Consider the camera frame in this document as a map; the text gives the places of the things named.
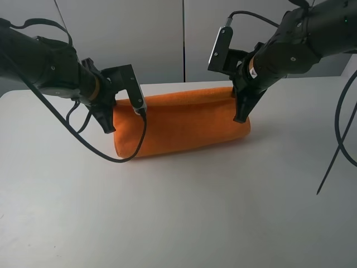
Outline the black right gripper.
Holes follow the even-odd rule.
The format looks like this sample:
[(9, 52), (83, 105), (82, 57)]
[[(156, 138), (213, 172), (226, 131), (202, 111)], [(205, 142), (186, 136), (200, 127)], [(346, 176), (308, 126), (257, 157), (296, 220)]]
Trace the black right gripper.
[(269, 70), (264, 54), (266, 50), (267, 44), (262, 42), (257, 43), (251, 52), (230, 50), (231, 67), (234, 70), (230, 79), (233, 82), (235, 96), (235, 122), (246, 122), (268, 88)]

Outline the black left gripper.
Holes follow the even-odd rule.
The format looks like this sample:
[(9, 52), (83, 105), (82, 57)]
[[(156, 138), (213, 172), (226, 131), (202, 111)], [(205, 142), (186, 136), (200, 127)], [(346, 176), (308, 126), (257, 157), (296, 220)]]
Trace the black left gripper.
[(112, 82), (95, 67), (91, 58), (81, 61), (80, 100), (90, 108), (104, 133), (115, 132), (113, 108), (116, 101)]

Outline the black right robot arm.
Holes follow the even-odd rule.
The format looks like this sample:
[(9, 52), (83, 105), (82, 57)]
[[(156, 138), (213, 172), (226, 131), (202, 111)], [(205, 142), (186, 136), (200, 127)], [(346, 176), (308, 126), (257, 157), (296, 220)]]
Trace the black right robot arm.
[(265, 91), (288, 74), (308, 72), (322, 58), (356, 52), (356, 1), (324, 1), (287, 12), (233, 76), (234, 121), (244, 123)]

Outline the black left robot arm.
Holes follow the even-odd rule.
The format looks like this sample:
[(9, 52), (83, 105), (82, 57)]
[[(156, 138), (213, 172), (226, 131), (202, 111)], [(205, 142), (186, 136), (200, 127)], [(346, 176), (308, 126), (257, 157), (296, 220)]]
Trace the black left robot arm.
[(1, 19), (1, 76), (20, 80), (10, 65), (14, 62), (42, 94), (82, 103), (105, 133), (114, 132), (116, 92), (110, 80), (95, 67), (92, 59), (78, 59), (72, 40), (64, 42), (42, 36), (29, 37), (20, 32), (33, 25), (65, 30), (57, 22), (44, 18), (26, 20), (22, 26)]

